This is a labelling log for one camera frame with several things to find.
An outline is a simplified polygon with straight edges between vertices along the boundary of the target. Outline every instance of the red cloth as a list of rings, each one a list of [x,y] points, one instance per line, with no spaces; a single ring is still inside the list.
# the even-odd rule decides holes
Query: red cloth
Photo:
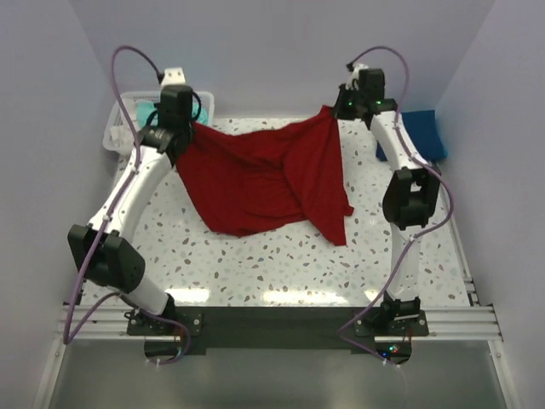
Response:
[[[201,124],[176,164],[210,230],[235,236],[310,220],[335,245],[353,213],[330,108],[280,130],[226,135]]]

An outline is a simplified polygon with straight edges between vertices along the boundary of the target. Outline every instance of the black mounting plate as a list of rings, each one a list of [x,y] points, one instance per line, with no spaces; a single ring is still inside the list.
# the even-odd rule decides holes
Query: black mounting plate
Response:
[[[418,317],[404,320],[390,321],[384,328],[376,324],[381,309],[372,308],[363,320],[354,324],[356,337],[427,337],[429,328],[427,327],[426,313],[421,311]]]
[[[346,307],[176,307],[179,321],[192,335],[189,354],[206,354],[207,349],[345,349],[362,354],[339,338],[337,331],[362,308]],[[373,308],[368,317],[375,314]],[[168,325],[150,325],[149,322],[129,320],[130,336],[172,336],[175,329]],[[345,337],[376,350],[376,332],[362,330],[355,325],[343,334]],[[415,327],[412,336],[427,335]],[[393,328],[388,335],[403,336]],[[172,346],[172,341],[150,341]]]

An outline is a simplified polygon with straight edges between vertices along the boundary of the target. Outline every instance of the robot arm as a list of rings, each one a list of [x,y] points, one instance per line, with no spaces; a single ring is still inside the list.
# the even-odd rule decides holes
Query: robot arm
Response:
[[[130,304],[171,320],[175,319],[174,299],[145,274],[146,263],[131,243],[149,198],[192,140],[193,95],[181,68],[165,70],[158,126],[147,125],[138,133],[140,163],[136,163],[137,151],[133,148],[127,168],[104,205],[86,226],[74,225],[68,234],[74,261],[80,268],[97,228],[108,220],[85,278],[121,291]],[[118,205],[108,216],[107,210],[120,191],[123,193]]]
[[[385,98],[384,73],[363,64],[350,66],[350,78],[339,89],[334,114],[339,119],[362,119],[381,144],[393,171],[382,210],[392,229],[392,267],[414,233],[421,231],[435,212],[439,181],[411,160],[426,164],[409,137],[401,115],[394,128],[397,103]],[[382,308],[388,311],[385,321],[410,320],[420,313],[418,264],[420,239],[409,248],[399,270],[387,288]]]

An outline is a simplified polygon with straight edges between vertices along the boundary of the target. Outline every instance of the speckled table surface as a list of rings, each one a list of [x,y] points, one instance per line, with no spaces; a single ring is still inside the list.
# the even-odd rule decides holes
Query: speckled table surface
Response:
[[[242,134],[293,120],[222,118],[214,127]],[[345,186],[355,208],[345,221],[347,246],[331,245],[310,222],[241,239],[212,233],[173,170],[136,229],[133,245],[146,259],[146,273],[179,305],[365,306],[384,285],[391,266],[390,228],[381,209],[391,171],[375,158],[376,143],[363,124],[340,121],[339,129]],[[118,174],[125,165],[121,159]],[[432,222],[444,216],[439,199]],[[418,279],[424,306],[469,305],[448,227],[423,239]],[[81,304],[92,304],[104,293],[106,289],[86,283]]]

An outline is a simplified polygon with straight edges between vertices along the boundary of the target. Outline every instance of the blue towel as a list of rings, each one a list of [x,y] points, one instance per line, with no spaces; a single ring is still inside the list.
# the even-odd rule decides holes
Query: blue towel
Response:
[[[146,121],[152,112],[155,111],[155,105],[151,101],[138,100],[136,103],[136,119],[138,120],[138,125],[143,128],[146,125]],[[197,115],[198,112],[198,103],[193,102],[193,112],[192,115]],[[197,118],[197,122],[203,125],[208,125],[208,113],[203,108],[201,113]],[[157,116],[153,119],[152,125],[157,125]]]
[[[435,111],[414,111],[403,113],[403,123],[412,143],[427,161],[436,162],[447,157],[445,145],[439,138],[435,126]],[[380,144],[376,144],[376,157],[382,162],[386,156]]]

